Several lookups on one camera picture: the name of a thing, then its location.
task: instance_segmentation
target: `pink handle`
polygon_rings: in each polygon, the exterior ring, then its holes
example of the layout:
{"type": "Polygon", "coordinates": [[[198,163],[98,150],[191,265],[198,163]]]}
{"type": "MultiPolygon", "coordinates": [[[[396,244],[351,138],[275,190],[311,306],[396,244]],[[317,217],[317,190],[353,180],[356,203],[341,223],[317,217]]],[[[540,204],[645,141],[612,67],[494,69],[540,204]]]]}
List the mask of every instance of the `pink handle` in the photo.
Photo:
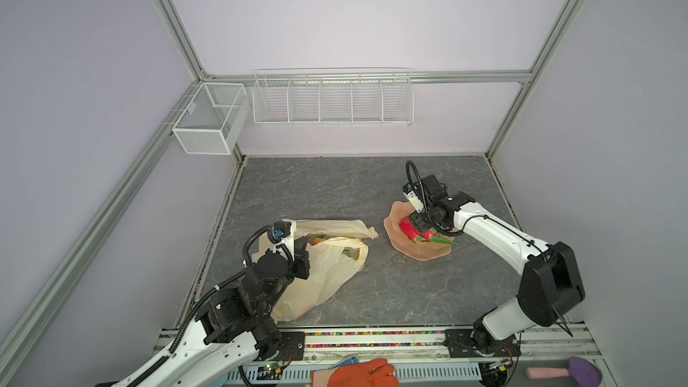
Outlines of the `pink handle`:
{"type": "Polygon", "coordinates": [[[526,368],[529,379],[560,378],[568,376],[568,369],[560,368],[526,368]]]}

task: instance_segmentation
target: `glove finger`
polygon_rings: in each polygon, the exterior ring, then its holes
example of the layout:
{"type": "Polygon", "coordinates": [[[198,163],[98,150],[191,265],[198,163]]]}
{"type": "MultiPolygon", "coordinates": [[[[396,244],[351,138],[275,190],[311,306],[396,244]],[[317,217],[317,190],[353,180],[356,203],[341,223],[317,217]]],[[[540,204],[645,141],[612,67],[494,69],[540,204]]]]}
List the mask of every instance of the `glove finger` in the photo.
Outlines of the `glove finger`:
{"type": "Polygon", "coordinates": [[[375,369],[380,368],[386,364],[387,364],[386,359],[375,359],[375,360],[371,360],[370,362],[359,363],[358,367],[365,369],[366,372],[371,372],[371,371],[374,371],[375,369]]]}
{"type": "Polygon", "coordinates": [[[389,375],[373,380],[373,387],[397,387],[399,380],[389,375]]]}
{"type": "Polygon", "coordinates": [[[374,372],[371,372],[370,375],[373,379],[375,378],[382,378],[386,377],[387,375],[391,375],[391,373],[394,372],[394,366],[391,364],[384,365],[382,368],[375,369],[374,372]]]}

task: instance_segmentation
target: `wire rack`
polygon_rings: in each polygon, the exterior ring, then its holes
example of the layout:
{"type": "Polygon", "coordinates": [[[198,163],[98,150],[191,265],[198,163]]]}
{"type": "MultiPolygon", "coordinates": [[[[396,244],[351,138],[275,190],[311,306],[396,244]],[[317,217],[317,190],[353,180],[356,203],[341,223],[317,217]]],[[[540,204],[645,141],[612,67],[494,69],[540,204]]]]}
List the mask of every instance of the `wire rack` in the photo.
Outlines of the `wire rack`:
{"type": "Polygon", "coordinates": [[[203,82],[172,131],[187,154],[232,154],[249,109],[244,84],[203,82]]]}
{"type": "Polygon", "coordinates": [[[410,69],[304,71],[255,71],[253,114],[256,124],[409,125],[414,120],[410,69]],[[298,77],[290,77],[290,73],[297,72],[298,77]]]}

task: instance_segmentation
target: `dark gray table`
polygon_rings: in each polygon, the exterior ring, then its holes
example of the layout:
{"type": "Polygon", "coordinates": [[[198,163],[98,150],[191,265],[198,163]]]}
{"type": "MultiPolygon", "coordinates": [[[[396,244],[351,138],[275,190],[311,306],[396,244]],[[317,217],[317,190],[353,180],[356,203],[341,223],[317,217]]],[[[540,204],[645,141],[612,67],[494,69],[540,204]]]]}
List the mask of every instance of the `dark gray table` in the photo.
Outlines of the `dark gray table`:
{"type": "MultiPolygon", "coordinates": [[[[366,267],[325,304],[293,324],[472,324],[511,299],[519,276],[498,255],[464,235],[452,253],[420,262],[396,251],[383,220],[403,201],[406,157],[252,158],[247,164],[204,288],[242,268],[241,247],[278,219],[361,219],[380,234],[366,267]]],[[[452,191],[475,197],[512,223],[482,157],[414,157],[421,176],[434,174],[452,191]]]]}

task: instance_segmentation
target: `rubber glove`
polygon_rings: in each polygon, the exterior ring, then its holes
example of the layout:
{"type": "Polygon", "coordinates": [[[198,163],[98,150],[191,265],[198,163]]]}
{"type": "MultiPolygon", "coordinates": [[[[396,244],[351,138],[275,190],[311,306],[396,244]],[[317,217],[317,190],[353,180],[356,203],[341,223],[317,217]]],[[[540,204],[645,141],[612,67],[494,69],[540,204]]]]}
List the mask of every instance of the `rubber glove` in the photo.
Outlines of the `rubber glove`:
{"type": "Polygon", "coordinates": [[[392,372],[394,366],[385,359],[342,366],[330,376],[328,387],[397,387],[399,380],[392,372]]]}

